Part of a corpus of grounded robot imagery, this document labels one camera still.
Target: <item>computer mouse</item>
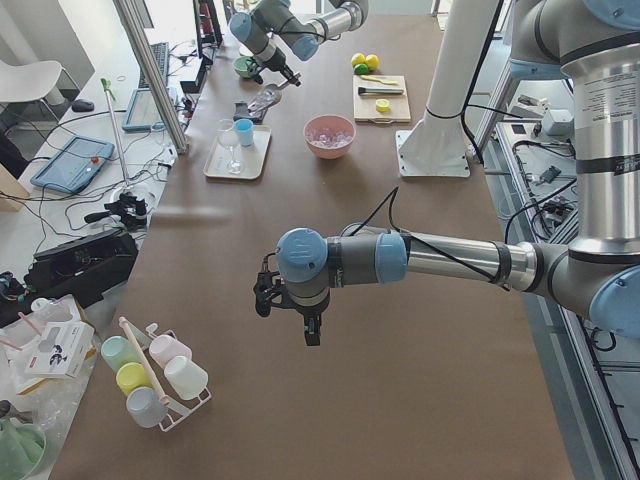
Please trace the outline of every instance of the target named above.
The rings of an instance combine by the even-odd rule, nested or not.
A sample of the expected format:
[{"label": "computer mouse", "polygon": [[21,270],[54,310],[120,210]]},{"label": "computer mouse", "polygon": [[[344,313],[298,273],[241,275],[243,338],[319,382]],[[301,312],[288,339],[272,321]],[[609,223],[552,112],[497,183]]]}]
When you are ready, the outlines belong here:
[{"label": "computer mouse", "polygon": [[71,110],[74,112],[92,112],[95,106],[89,100],[79,98],[71,104]]}]

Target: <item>light blue cup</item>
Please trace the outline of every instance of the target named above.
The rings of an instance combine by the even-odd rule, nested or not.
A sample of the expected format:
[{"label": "light blue cup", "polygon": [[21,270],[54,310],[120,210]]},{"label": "light blue cup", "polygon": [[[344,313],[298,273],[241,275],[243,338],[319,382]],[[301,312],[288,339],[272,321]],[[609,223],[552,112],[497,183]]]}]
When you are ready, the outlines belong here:
[{"label": "light blue cup", "polygon": [[250,147],[253,145],[253,122],[247,118],[235,121],[236,132],[240,139],[240,145]]},{"label": "light blue cup", "polygon": [[107,338],[100,348],[100,355],[116,373],[124,364],[139,361],[131,342],[120,336]]}]

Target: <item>straw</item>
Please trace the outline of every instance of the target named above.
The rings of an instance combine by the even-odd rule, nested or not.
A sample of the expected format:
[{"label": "straw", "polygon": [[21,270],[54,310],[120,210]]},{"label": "straw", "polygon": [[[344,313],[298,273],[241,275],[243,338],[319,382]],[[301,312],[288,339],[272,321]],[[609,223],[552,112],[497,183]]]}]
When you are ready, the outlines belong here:
[{"label": "straw", "polygon": [[29,320],[29,319],[27,318],[27,316],[26,316],[24,313],[22,313],[22,312],[18,312],[18,316],[19,316],[22,320],[24,320],[25,322],[27,322],[27,325],[29,325],[29,326],[33,329],[33,331],[34,331],[34,332],[36,332],[36,333],[38,334],[38,336],[39,336],[39,337],[41,337],[41,336],[42,336],[42,332],[40,331],[40,329],[39,329],[38,327],[36,327],[36,326],[33,324],[33,322],[32,322],[31,320]]},{"label": "straw", "polygon": [[2,338],[0,338],[0,343],[2,343],[3,345],[6,345],[7,347],[11,347],[15,350],[18,350],[19,352],[22,351],[22,348],[17,346],[15,343],[10,342],[9,340],[3,340]]},{"label": "straw", "polygon": [[156,377],[156,374],[153,371],[153,368],[151,368],[151,365],[149,364],[147,357],[144,356],[144,352],[142,351],[142,348],[140,347],[140,344],[138,343],[136,336],[133,334],[133,331],[131,330],[131,324],[129,320],[127,320],[124,317],[120,317],[120,319],[118,320],[118,323],[120,325],[120,328],[124,330],[124,333],[127,336],[127,339],[131,342],[131,345],[133,345],[133,348],[136,351],[136,354],[138,355],[138,360],[140,360],[140,363],[144,367],[147,377],[149,377],[149,380],[151,381],[151,386],[153,386],[153,389],[156,391],[156,395],[158,396],[158,399],[163,405],[168,405],[171,399],[169,398],[169,395],[167,395],[162,389],[162,385],[160,385],[160,382],[158,381],[158,377]]}]

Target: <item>bowl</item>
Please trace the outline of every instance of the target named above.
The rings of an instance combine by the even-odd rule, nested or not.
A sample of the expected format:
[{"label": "bowl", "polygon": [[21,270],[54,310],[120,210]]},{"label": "bowl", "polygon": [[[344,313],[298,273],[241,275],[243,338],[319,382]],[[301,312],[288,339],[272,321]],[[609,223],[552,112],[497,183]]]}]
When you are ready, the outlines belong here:
[{"label": "bowl", "polygon": [[251,78],[251,74],[249,73],[248,62],[251,60],[251,57],[243,55],[241,57],[236,58],[233,61],[233,69],[236,71],[241,78]]},{"label": "bowl", "polygon": [[309,150],[320,158],[332,160],[349,151],[356,127],[339,115],[321,115],[309,120],[302,133]]}]

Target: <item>tray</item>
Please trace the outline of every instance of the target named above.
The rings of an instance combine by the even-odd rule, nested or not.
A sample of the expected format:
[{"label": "tray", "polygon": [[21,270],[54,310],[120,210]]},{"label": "tray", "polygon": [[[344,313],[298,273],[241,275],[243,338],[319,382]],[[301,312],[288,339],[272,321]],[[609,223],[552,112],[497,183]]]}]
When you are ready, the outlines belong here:
[{"label": "tray", "polygon": [[[409,111],[409,97],[407,96],[407,85],[402,75],[373,75],[375,77],[384,78],[386,80],[395,80],[397,85],[382,85],[378,82],[364,80],[358,75],[353,76],[353,116],[356,122],[373,122],[373,123],[409,123],[411,122],[411,112]],[[388,96],[360,96],[358,95],[358,87],[389,87],[402,88],[403,95]],[[378,98],[386,98],[391,104],[388,112],[380,113],[376,110],[376,100]]]},{"label": "tray", "polygon": [[227,172],[227,163],[231,154],[218,144],[218,137],[214,139],[213,148],[204,164],[204,174],[209,178],[232,178],[234,180],[254,180],[262,173],[267,148],[271,140],[271,128],[266,125],[253,126],[253,145],[238,146],[235,154],[244,163],[244,170],[239,175]]}]

